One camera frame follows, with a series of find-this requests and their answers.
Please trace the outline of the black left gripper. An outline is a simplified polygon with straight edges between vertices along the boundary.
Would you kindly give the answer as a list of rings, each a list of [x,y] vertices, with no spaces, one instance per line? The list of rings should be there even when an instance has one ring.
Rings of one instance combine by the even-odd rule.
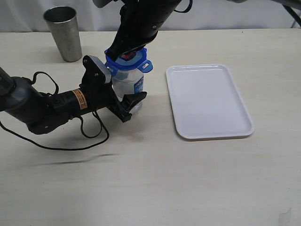
[[[137,112],[142,101],[146,98],[147,92],[142,91],[135,94],[125,94],[122,101],[119,101],[113,88],[112,83],[90,83],[80,84],[80,90],[84,93],[88,103],[88,109],[91,111],[108,108],[122,122],[131,120],[130,112]]]

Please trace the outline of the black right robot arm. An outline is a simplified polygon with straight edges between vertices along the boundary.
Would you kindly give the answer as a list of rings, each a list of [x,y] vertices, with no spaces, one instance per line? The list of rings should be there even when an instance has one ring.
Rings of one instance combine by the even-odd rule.
[[[120,9],[120,26],[106,56],[116,61],[131,51],[139,51],[151,43],[159,29],[173,12],[188,13],[193,1],[185,10],[176,10],[180,0],[124,0]]]

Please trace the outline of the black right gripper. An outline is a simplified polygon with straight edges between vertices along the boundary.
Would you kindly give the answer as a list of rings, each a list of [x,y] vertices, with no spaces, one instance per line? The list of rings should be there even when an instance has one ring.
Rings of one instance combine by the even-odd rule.
[[[124,0],[123,3],[119,30],[107,50],[107,56],[113,61],[144,48],[169,17],[168,0]]]

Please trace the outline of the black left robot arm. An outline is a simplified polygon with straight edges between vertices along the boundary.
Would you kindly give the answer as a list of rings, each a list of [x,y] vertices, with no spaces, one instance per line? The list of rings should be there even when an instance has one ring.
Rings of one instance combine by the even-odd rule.
[[[0,71],[0,110],[26,124],[36,135],[47,134],[69,120],[102,108],[109,109],[122,122],[132,117],[130,111],[146,98],[145,91],[124,95],[119,100],[112,82],[105,81],[100,69],[86,69],[78,89],[53,94],[38,92],[34,87],[37,73],[30,80],[11,77]]]

